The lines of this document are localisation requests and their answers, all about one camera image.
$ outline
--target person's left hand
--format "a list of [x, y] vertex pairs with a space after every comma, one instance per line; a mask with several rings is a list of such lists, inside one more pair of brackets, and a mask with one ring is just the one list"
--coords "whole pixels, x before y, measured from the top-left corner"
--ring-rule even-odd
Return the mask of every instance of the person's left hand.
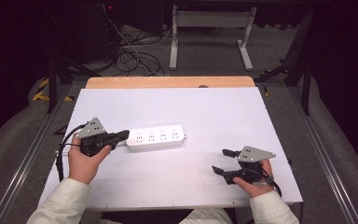
[[[81, 140], [76, 138], [76, 134], [72, 138], [72, 145], [80, 146]], [[88, 157], [81, 153], [80, 147], [71, 146], [68, 152], [69, 160], [69, 176], [84, 184], [89, 184], [97, 175], [98, 166], [103, 159], [110, 153], [112, 148], [110, 146], [104, 147], [98, 154], [93, 157]]]

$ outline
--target white table surface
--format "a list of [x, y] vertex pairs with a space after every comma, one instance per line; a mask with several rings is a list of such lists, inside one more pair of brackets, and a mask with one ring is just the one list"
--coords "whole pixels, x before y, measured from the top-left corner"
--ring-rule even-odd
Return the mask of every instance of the white table surface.
[[[94, 117], [109, 133], [180, 124], [187, 138], [178, 147], [140, 152], [119, 144], [91, 182], [89, 210], [247, 206], [248, 195], [212, 169], [239, 170], [237, 159], [224, 156], [222, 149], [245, 145], [275, 153], [270, 162], [283, 200], [302, 202], [258, 88], [85, 89], [67, 133]], [[66, 157], [63, 169], [67, 176]], [[58, 184], [53, 164], [39, 203]]]

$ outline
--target power strip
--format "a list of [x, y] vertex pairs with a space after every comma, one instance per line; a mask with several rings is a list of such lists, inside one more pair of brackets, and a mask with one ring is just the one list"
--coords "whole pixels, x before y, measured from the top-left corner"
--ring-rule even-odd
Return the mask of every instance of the power strip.
[[185, 142], [186, 135], [181, 125], [161, 126], [130, 130], [126, 143], [129, 150], [153, 147], [180, 146]]

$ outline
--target power socket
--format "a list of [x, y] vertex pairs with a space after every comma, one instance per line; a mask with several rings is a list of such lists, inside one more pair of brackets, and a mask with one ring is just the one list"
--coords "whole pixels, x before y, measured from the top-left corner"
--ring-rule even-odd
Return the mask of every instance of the power socket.
[[184, 143], [185, 138], [186, 135], [181, 125], [170, 125], [130, 130], [130, 136], [126, 143], [129, 150], [139, 150], [180, 146]]

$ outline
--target white shirt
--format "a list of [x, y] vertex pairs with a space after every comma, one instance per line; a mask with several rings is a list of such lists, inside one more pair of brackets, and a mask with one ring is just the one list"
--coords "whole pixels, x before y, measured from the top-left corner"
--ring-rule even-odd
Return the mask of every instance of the white shirt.
[[[78, 224], [86, 209], [91, 187], [73, 179], [64, 179], [48, 198], [34, 211], [27, 223]], [[298, 223], [289, 206], [276, 191], [250, 199], [255, 223]], [[117, 224], [101, 220], [101, 224]], [[223, 208], [194, 209], [180, 224], [232, 224]]]

